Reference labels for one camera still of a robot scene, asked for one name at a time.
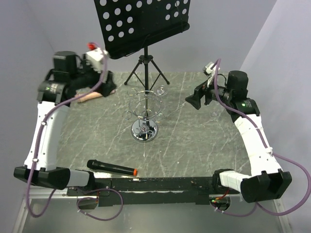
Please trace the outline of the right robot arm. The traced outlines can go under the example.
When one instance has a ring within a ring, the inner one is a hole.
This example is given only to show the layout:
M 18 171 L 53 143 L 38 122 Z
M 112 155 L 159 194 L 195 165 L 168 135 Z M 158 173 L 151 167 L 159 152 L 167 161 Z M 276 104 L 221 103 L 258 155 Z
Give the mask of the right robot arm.
M 194 93 L 186 97 L 186 102 L 195 109 L 201 108 L 201 98 L 205 105 L 220 99 L 225 105 L 232 122 L 238 129 L 250 161 L 251 174 L 244 175 L 232 169 L 219 169 L 213 174 L 212 188 L 223 193 L 228 188 L 242 194 L 247 203 L 279 199 L 292 177 L 284 172 L 272 155 L 261 123 L 259 108 L 247 96 L 248 76 L 243 71 L 229 72 L 225 86 L 214 86 L 213 71 L 205 71 L 208 80 L 198 85 Z

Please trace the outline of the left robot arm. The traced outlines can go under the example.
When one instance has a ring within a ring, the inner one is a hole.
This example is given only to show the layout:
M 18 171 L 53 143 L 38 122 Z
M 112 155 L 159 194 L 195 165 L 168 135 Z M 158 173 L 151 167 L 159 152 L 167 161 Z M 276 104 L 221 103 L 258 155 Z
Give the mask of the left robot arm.
M 85 195 L 96 189 L 94 174 L 56 165 L 57 148 L 63 123 L 76 92 L 89 87 L 95 91 L 108 75 L 109 54 L 100 48 L 83 57 L 72 51 L 59 51 L 53 56 L 53 68 L 38 87 L 37 120 L 31 148 L 23 166 L 14 169 L 14 177 L 28 187 L 55 190 L 78 186 Z

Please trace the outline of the chrome wine glass rack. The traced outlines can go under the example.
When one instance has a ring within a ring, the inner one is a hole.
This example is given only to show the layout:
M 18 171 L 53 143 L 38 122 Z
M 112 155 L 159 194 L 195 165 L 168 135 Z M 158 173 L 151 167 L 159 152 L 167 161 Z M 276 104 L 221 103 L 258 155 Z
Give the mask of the chrome wine glass rack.
M 136 88 L 129 89 L 127 94 L 128 108 L 123 112 L 122 117 L 126 121 L 134 119 L 130 129 L 132 137 L 140 143 L 154 140 L 159 132 L 158 125 L 165 118 L 161 96 L 151 90 Z

